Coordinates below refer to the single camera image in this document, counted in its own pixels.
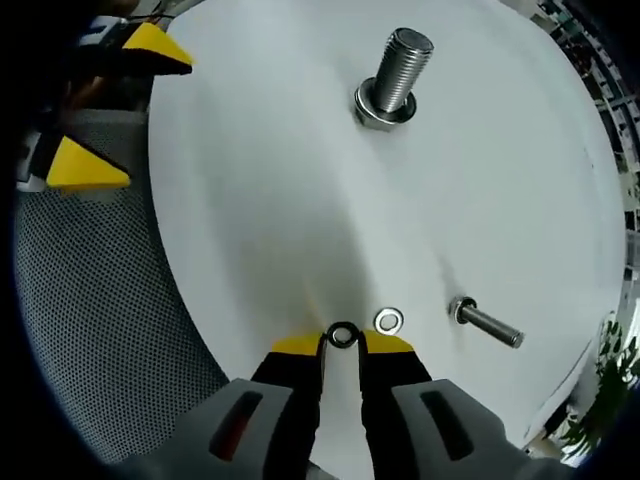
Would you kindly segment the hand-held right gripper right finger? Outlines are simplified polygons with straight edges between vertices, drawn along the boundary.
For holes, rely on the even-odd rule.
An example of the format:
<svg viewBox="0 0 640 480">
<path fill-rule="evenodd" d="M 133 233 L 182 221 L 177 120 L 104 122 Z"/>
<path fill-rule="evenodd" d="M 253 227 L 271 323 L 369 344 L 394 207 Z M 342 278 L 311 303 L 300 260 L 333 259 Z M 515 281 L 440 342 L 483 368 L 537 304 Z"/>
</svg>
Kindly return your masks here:
<svg viewBox="0 0 640 480">
<path fill-rule="evenodd" d="M 501 420 L 406 341 L 359 335 L 361 418 L 377 479 L 547 479 L 550 464 L 506 438 Z"/>
</svg>

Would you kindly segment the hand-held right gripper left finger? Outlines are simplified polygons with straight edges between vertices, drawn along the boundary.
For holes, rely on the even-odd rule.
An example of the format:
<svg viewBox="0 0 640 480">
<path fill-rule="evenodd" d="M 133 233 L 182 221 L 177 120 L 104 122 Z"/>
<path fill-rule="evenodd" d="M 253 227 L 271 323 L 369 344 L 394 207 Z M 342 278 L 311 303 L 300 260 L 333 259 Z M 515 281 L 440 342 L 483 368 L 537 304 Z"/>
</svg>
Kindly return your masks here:
<svg viewBox="0 0 640 480">
<path fill-rule="evenodd" d="M 250 379 L 182 415 L 160 447 L 124 462 L 127 479 L 303 479 L 319 425 L 322 332 L 276 341 Z"/>
</svg>

